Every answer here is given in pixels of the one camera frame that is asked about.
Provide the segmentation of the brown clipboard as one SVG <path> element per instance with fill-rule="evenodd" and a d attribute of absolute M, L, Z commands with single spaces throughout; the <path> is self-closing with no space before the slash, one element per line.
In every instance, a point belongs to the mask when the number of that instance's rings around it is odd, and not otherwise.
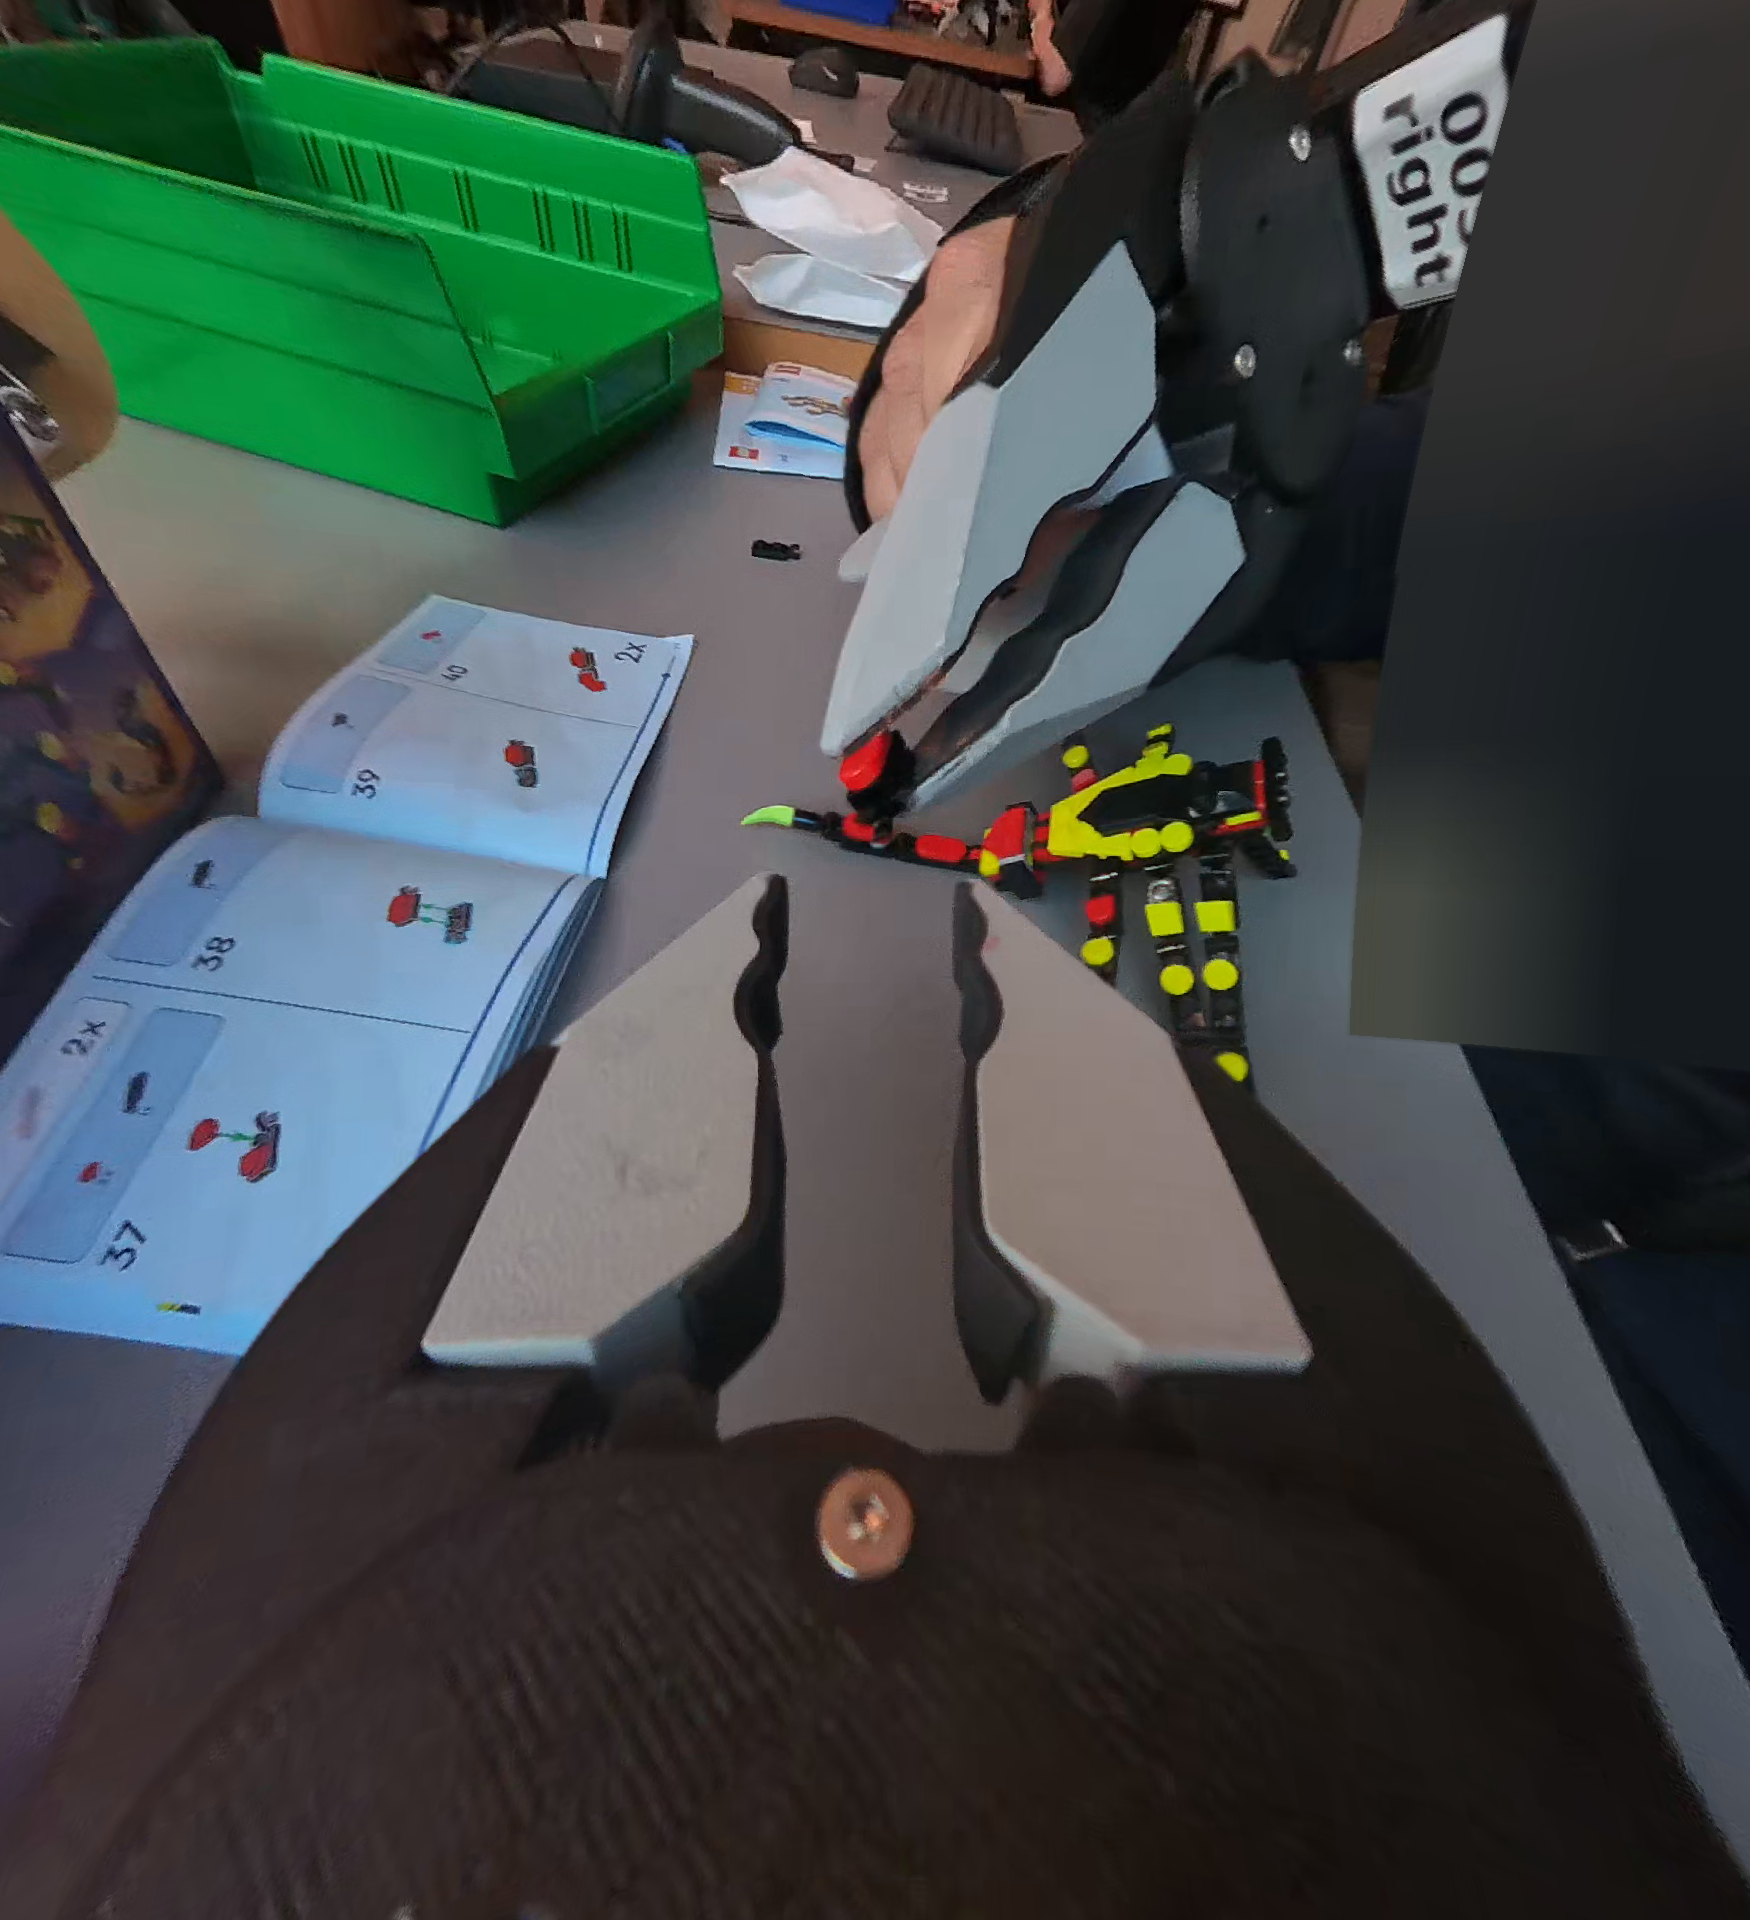
<path fill-rule="evenodd" d="M 120 421 L 116 378 L 78 300 L 0 207 L 0 322 L 31 347 L 26 386 L 48 410 L 52 433 L 34 440 L 48 480 L 85 468 Z"/>

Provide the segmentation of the person's dark trousers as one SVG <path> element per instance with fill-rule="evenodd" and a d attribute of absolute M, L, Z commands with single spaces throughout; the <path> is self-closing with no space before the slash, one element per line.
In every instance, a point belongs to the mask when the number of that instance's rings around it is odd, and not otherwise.
<path fill-rule="evenodd" d="M 1750 1073 L 1465 1058 L 1750 1679 Z"/>

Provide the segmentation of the small white blue leaflet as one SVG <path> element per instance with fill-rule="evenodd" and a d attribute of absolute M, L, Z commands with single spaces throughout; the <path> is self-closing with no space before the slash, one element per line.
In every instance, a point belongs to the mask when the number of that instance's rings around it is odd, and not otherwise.
<path fill-rule="evenodd" d="M 800 364 L 725 372 L 715 468 L 842 482 L 855 383 Z"/>

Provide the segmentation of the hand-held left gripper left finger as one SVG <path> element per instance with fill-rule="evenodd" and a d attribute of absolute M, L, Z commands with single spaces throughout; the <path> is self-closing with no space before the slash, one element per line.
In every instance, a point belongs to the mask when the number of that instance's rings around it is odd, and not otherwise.
<path fill-rule="evenodd" d="M 748 879 L 579 1018 L 481 1206 L 420 1353 L 707 1392 L 784 1302 L 775 1046 L 788 889 Z"/>

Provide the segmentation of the open lego instruction booklet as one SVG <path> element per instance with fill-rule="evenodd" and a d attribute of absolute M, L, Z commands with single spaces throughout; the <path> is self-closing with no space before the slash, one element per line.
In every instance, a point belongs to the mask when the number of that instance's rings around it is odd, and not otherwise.
<path fill-rule="evenodd" d="M 242 1356 L 537 1046 L 694 638 L 433 597 L 0 1069 L 0 1327 Z"/>

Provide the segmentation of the black yellow lego model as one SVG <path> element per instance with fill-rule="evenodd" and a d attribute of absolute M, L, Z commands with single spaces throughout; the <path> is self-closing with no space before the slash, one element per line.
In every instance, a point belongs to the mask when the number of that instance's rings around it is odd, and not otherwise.
<path fill-rule="evenodd" d="M 1079 961 L 1119 985 L 1128 942 L 1124 888 L 1142 889 L 1153 969 L 1168 1034 L 1189 1062 L 1211 1062 L 1251 1087 L 1245 1047 L 1237 867 L 1292 875 L 1292 785 L 1284 742 L 1214 763 L 1178 749 L 1175 726 L 1150 730 L 1137 759 L 1101 773 L 1075 734 L 1060 749 L 1065 795 L 1050 806 L 1010 803 L 981 839 L 894 823 L 883 845 L 849 839 L 842 809 L 758 806 L 744 829 L 805 834 L 845 854 L 981 881 L 1039 901 L 1057 872 L 1083 875 Z"/>

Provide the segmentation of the person's right hand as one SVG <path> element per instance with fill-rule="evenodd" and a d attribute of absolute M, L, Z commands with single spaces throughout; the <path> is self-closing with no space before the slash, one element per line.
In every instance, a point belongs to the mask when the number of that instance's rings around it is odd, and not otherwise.
<path fill-rule="evenodd" d="M 931 421 L 989 350 L 1013 232 L 1017 220 L 1004 216 L 948 235 L 880 364 L 869 365 L 845 465 L 855 530 L 894 509 Z"/>

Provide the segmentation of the clear plastic bag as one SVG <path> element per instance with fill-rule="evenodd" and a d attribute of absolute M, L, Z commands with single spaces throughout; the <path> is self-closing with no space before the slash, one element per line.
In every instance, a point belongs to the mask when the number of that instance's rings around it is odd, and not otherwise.
<path fill-rule="evenodd" d="M 732 171 L 723 184 L 752 227 L 849 275 L 910 286 L 942 241 L 942 230 L 906 198 L 805 146 Z"/>
<path fill-rule="evenodd" d="M 744 296 L 805 327 L 883 334 L 910 293 L 910 282 L 859 275 L 808 253 L 770 253 L 733 268 Z"/>

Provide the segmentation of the purple lego set box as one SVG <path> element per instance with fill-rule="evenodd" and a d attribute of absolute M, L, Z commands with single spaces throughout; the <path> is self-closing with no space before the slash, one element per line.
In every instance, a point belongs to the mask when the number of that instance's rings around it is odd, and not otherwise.
<path fill-rule="evenodd" d="M 0 372 L 0 1069 L 89 940 L 222 793 Z"/>

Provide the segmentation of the small red black lego piece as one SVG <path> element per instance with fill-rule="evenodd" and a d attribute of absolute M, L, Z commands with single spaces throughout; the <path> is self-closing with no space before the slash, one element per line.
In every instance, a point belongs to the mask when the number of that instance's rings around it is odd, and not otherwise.
<path fill-rule="evenodd" d="M 869 734 L 838 759 L 838 786 L 848 795 L 842 831 L 866 845 L 890 842 L 914 795 L 908 739 L 896 730 Z"/>

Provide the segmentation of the green plastic storage bin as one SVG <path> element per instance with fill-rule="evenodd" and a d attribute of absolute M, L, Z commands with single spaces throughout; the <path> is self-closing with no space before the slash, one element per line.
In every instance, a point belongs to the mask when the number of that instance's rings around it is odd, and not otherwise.
<path fill-rule="evenodd" d="M 690 158 L 214 38 L 0 47 L 0 212 L 124 415 L 488 527 L 723 347 Z"/>

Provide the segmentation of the black barcode scanner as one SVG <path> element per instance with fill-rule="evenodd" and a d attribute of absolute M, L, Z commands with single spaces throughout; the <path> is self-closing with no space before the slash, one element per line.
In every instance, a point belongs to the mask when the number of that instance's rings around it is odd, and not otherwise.
<path fill-rule="evenodd" d="M 805 144 L 788 115 L 690 66 L 668 19 L 635 32 L 621 51 L 584 47 L 555 27 L 495 38 L 451 92 L 534 123 L 741 166 L 768 166 Z"/>

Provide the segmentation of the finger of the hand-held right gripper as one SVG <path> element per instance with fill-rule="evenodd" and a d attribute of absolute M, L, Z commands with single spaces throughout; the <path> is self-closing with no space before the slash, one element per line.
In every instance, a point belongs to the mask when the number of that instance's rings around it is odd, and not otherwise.
<path fill-rule="evenodd" d="M 1017 372 L 939 410 L 894 509 L 845 551 L 838 576 L 862 597 L 820 720 L 824 756 L 894 726 L 955 662 L 1040 521 L 1101 484 L 1153 407 L 1155 306 L 1117 241 Z"/>
<path fill-rule="evenodd" d="M 1124 706 L 1243 565 L 1236 504 L 1204 484 L 1121 493 L 989 604 L 914 742 L 910 809 L 934 809 Z"/>

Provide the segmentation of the black keyboard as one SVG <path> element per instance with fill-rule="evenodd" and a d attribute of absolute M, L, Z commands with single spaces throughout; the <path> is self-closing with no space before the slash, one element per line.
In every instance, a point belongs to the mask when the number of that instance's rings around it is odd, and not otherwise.
<path fill-rule="evenodd" d="M 952 66 L 914 63 L 887 108 L 890 131 L 916 155 L 1007 178 L 1024 164 L 1013 97 Z"/>

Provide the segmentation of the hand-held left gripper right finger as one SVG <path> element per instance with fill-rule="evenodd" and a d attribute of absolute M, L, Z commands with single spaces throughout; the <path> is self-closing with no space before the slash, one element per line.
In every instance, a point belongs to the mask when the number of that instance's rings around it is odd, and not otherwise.
<path fill-rule="evenodd" d="M 1312 1348 L 1178 1046 L 1013 903 L 952 896 L 955 1331 L 985 1404 L 1299 1374 Z"/>

